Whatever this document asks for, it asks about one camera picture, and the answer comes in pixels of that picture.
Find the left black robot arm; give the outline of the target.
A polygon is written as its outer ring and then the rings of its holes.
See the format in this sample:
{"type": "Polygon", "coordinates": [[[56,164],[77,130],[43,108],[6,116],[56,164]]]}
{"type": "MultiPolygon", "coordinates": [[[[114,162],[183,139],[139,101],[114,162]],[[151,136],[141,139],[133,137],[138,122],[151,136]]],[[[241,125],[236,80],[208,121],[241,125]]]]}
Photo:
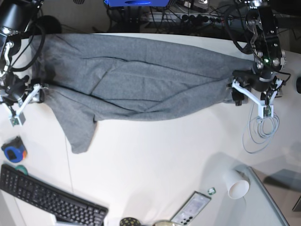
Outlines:
{"type": "Polygon", "coordinates": [[[238,50],[254,57],[250,70],[234,70],[233,82],[230,85],[232,99],[237,106],[241,106],[248,93],[254,89],[261,93],[261,100],[265,105],[272,103],[272,95],[276,94],[285,81],[277,78],[285,64],[285,53],[281,49],[277,35],[276,21],[271,7],[266,0],[235,0],[224,13],[225,29],[238,50]],[[238,13],[247,8],[245,16],[239,15],[246,45],[238,44],[233,36],[229,16],[233,11],[238,13]]]}

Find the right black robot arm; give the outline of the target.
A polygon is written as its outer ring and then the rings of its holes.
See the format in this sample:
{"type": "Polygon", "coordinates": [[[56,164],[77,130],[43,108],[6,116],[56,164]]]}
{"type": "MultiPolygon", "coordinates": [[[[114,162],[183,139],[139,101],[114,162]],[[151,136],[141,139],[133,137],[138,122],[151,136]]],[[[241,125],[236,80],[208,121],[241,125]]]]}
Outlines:
{"type": "Polygon", "coordinates": [[[43,48],[46,32],[43,26],[34,22],[43,5],[42,0],[3,0],[0,3],[0,103],[8,106],[20,102],[27,97],[29,77],[18,78],[15,72],[29,69],[37,60],[43,48]],[[15,68],[11,62],[21,47],[24,36],[34,37],[35,29],[41,32],[41,41],[33,59],[21,68],[15,68]]]}

